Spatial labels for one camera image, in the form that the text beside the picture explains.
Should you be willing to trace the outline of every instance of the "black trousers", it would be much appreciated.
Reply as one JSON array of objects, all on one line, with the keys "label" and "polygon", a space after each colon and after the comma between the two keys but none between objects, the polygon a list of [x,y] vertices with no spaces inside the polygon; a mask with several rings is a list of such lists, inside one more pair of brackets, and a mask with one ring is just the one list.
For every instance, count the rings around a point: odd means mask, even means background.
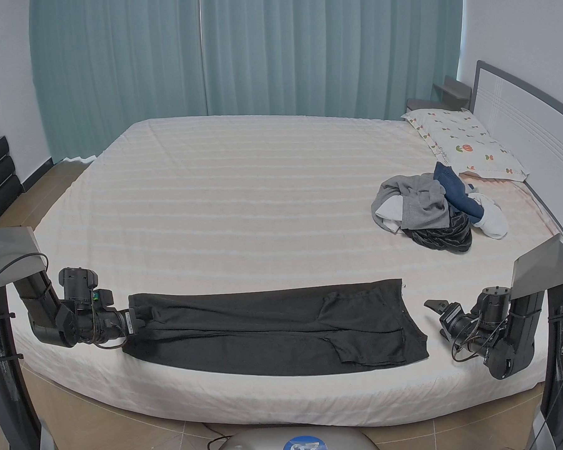
[{"label": "black trousers", "polygon": [[323,375],[427,358],[402,281],[227,295],[129,297],[146,326],[124,346],[141,360],[251,375]]}]

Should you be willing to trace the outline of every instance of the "blue sock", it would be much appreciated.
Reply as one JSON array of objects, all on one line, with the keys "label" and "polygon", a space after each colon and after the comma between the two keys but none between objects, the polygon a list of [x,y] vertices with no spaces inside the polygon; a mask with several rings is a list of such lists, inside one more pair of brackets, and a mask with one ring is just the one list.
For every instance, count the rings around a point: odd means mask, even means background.
[{"label": "blue sock", "polygon": [[434,179],[444,187],[446,199],[452,206],[467,214],[472,223],[478,223],[481,220],[481,217],[484,216],[483,207],[467,196],[465,184],[453,172],[452,167],[445,167],[440,162],[436,162]]}]

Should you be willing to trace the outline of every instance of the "patterned pillowcase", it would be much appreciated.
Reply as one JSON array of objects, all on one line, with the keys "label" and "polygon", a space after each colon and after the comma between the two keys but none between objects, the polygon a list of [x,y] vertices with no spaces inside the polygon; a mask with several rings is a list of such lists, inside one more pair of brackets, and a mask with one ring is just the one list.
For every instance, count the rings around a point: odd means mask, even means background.
[{"label": "patterned pillowcase", "polygon": [[469,110],[420,109],[402,117],[425,139],[436,158],[457,174],[518,182],[529,175]]}]

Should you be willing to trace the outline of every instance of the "light through curtain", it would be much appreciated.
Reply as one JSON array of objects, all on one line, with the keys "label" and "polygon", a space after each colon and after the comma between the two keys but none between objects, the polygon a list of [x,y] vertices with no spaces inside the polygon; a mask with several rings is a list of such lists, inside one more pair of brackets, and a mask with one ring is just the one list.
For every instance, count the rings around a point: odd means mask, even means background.
[{"label": "light through curtain", "polygon": [[201,0],[210,114],[398,119],[456,76],[462,0]]},{"label": "light through curtain", "polygon": [[31,0],[29,33],[54,161],[137,121],[206,114],[199,0]]}]

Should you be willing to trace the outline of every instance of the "baseboard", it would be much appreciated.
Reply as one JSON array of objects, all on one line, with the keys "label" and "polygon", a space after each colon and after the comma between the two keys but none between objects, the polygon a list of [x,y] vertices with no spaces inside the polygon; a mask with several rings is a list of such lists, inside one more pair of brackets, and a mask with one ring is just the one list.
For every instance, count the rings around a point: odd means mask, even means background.
[{"label": "baseboard", "polygon": [[54,166],[52,162],[52,157],[46,160],[40,168],[38,168],[35,172],[33,172],[27,180],[23,182],[23,191],[29,191],[29,189],[35,185],[35,183],[42,178],[45,173],[50,170]]}]

